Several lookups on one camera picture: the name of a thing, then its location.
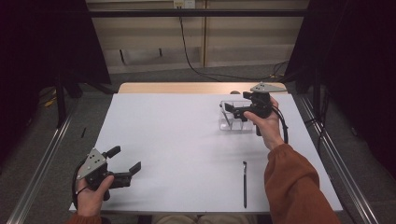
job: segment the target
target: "white tabletop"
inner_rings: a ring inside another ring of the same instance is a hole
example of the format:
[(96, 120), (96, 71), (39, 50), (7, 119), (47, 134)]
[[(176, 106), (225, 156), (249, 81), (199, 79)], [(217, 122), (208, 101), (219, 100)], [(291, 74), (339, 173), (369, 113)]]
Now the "white tabletop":
[[(289, 126), (290, 144), (318, 170), (332, 209), (342, 210), (299, 111), (289, 94), (274, 94)], [(221, 131), (219, 103), (230, 94), (115, 94), (96, 148), (120, 146), (108, 170), (142, 169), (131, 187), (111, 189), (103, 211), (116, 213), (268, 213), (263, 173), (268, 149), (251, 132)], [(247, 208), (243, 164), (247, 162)]]

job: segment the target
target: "hand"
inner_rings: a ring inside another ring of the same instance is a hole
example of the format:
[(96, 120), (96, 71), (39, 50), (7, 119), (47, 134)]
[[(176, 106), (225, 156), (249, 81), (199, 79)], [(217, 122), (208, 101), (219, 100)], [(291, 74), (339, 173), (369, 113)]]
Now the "hand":
[[(278, 107), (278, 103), (273, 97), (271, 97), (271, 103), (273, 106)], [(272, 150), (285, 143), (280, 136), (279, 117), (274, 111), (266, 119), (262, 119), (248, 111), (244, 113), (244, 116), (259, 127), (264, 144), (268, 149)]]
[(96, 191), (86, 188), (88, 186), (85, 178), (78, 181), (78, 215), (83, 217), (95, 217), (100, 215), (103, 197), (114, 181), (114, 175), (106, 177)]

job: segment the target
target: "sleeve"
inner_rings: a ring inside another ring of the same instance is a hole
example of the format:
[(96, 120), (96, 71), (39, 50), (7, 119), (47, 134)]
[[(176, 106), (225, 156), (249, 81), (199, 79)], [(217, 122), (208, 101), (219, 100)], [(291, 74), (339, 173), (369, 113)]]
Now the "sleeve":
[(340, 223), (319, 189), (317, 171), (291, 146), (281, 145), (268, 154), (264, 183), (275, 224)]
[(65, 224), (102, 224), (102, 218), (99, 216), (82, 217), (75, 213)]

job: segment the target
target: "transparent box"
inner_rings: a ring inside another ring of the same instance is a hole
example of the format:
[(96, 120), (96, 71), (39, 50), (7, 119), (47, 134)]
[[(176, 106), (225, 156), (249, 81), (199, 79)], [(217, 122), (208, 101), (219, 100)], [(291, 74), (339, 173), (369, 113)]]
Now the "transparent box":
[(250, 101), (221, 101), (219, 112), (219, 128), (223, 131), (241, 130), (251, 131), (253, 129), (253, 122), (248, 120), (243, 122), (241, 119), (235, 119), (232, 112), (225, 110), (225, 104), (233, 105), (235, 107), (250, 106)]

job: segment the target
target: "black pen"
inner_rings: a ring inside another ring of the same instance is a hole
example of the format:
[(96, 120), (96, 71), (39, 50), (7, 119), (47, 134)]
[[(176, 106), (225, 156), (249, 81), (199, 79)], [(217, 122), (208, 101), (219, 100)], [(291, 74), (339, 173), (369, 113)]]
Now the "black pen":
[(248, 163), (244, 161), (244, 206), (247, 208), (247, 168)]

